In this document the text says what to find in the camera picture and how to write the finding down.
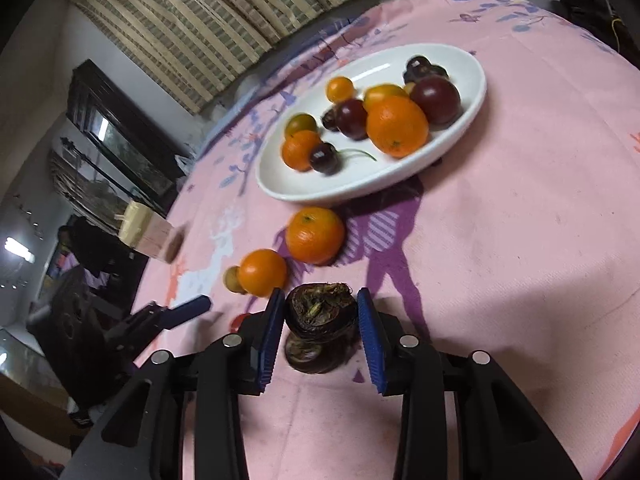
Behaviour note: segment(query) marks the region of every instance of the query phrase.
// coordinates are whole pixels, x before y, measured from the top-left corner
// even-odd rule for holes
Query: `oval plate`
[[[403,86],[402,73],[406,62],[422,54],[433,64],[443,66],[451,82],[458,88],[463,113],[447,128],[431,129],[429,142],[416,152],[396,159],[380,152],[369,140],[351,140],[340,132],[330,132],[321,126],[321,116],[331,106],[324,95],[329,79],[338,75],[353,81],[360,98],[367,88],[382,83]],[[486,94],[486,77],[480,63],[471,54],[455,46],[417,43],[396,46],[353,61],[327,76],[297,99],[286,115],[280,118],[265,142],[256,168],[256,178],[262,190],[285,202],[335,204],[373,193],[418,173],[451,148],[462,137],[478,114]],[[342,169],[327,176],[316,171],[299,173],[288,168],[280,156],[284,142],[284,127],[289,118],[306,112],[313,115],[320,127],[322,140],[332,143],[338,151],[358,148],[373,155],[377,161],[361,155],[342,159]]]

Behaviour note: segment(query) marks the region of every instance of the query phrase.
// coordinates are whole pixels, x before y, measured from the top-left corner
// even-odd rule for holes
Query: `pink tablecloth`
[[[367,285],[383,308],[425,322],[439,349],[491,352],[584,479],[598,478],[640,413],[640,74],[522,0],[395,0],[327,41],[335,56],[324,48],[284,67],[290,80],[311,72],[258,104],[194,170],[170,216],[189,230],[180,257],[150,263],[137,306],[202,293],[212,311],[163,333],[140,360],[155,348],[201,350],[264,307],[221,276],[251,250],[283,250],[296,207],[264,195],[253,169],[295,98],[365,54],[453,44],[488,79],[471,129],[442,165],[343,205],[338,264],[297,265],[295,280]],[[241,409],[252,480],[392,477],[399,399],[376,394],[362,351],[325,376],[293,371],[280,353],[267,392]],[[185,478],[190,453],[187,442]]]

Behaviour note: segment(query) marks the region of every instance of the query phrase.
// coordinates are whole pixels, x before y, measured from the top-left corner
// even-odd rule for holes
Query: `red object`
[[[249,317],[250,315],[251,314],[247,312],[245,314],[240,314],[240,316],[236,316],[234,320],[231,322],[231,325],[229,326],[229,331],[232,334],[235,334],[236,332],[238,332],[238,330],[240,330],[240,325],[242,325],[242,322],[244,321],[244,318]]]
[[[447,124],[460,114],[458,89],[439,75],[420,79],[411,90],[410,98],[422,109],[430,124]]]

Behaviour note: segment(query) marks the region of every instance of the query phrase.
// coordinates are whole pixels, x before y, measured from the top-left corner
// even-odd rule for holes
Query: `small round fruit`
[[[311,169],[309,155],[311,150],[322,142],[320,136],[311,130],[296,132],[282,144],[280,154],[282,160],[292,170],[308,171]]]
[[[295,114],[284,127],[285,137],[290,137],[301,130],[318,131],[316,120],[309,114]]]
[[[408,70],[402,73],[402,80],[404,81],[404,84],[415,83],[416,81],[414,74]]]
[[[334,174],[340,169],[340,157],[335,146],[328,142],[318,144],[309,155],[311,168],[327,175]]]
[[[314,265],[330,263],[344,242],[340,217],[322,207],[305,207],[287,225],[287,248],[299,262]]]
[[[415,82],[420,81],[420,79],[424,79],[427,76],[432,74],[431,66],[417,66],[416,68],[412,68],[409,70]]]
[[[458,89],[446,78],[430,75],[415,84],[410,98],[431,124],[447,124],[460,113]]]
[[[334,77],[326,85],[326,98],[334,104],[353,97],[354,88],[351,79],[343,76]]]
[[[408,72],[412,72],[416,68],[420,68],[420,67],[428,68],[430,66],[431,66],[431,61],[429,61],[424,56],[413,56],[409,61],[406,62],[406,69]]]
[[[444,68],[440,65],[431,65],[431,73],[435,75],[441,75],[442,77],[446,77],[447,79],[449,79],[449,74],[447,74],[447,71],[444,70]]]
[[[335,123],[353,140],[367,138],[367,111],[359,99],[347,99],[335,107]]]
[[[364,92],[363,106],[368,112],[371,107],[379,103],[383,99],[390,95],[406,96],[404,91],[398,85],[392,85],[391,83],[384,83],[382,85],[372,86]]]
[[[240,314],[240,316],[236,316],[229,326],[229,332],[231,332],[232,334],[237,333],[238,330],[240,330],[242,322],[250,315],[251,314],[249,314],[248,312],[245,312],[244,314]]]
[[[367,118],[367,133],[381,152],[401,158],[425,145],[429,124],[416,103],[392,96],[373,107]]]
[[[246,290],[242,288],[242,285],[240,285],[240,281],[238,280],[239,269],[240,267],[238,266],[229,267],[222,277],[222,282],[231,292],[235,292],[236,294],[246,294]]]
[[[324,126],[330,132],[337,132],[338,126],[335,124],[335,110],[334,107],[329,108],[322,115],[322,126]]]
[[[277,252],[258,249],[240,262],[238,280],[249,294],[268,298],[274,288],[283,288],[287,283],[287,264]]]

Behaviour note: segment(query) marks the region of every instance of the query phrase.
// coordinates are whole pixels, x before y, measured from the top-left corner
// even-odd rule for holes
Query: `cherry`
[[[334,107],[329,108],[321,118],[322,126],[324,126],[330,132],[337,132],[338,125],[335,123],[335,110]]]
[[[428,68],[431,66],[431,62],[424,56],[413,56],[406,62],[406,69],[409,72],[415,71],[417,68]]]
[[[447,74],[447,71],[440,65],[431,65],[431,73],[449,79],[449,74]]]
[[[342,161],[339,156],[342,153],[359,153],[361,155],[368,156],[372,160],[376,160],[375,157],[367,152],[363,152],[362,150],[349,148],[338,152],[335,149],[335,146],[330,142],[321,142],[311,151],[311,154],[309,155],[309,164],[311,164],[311,167],[319,173],[327,175],[334,174],[340,170],[342,165]]]

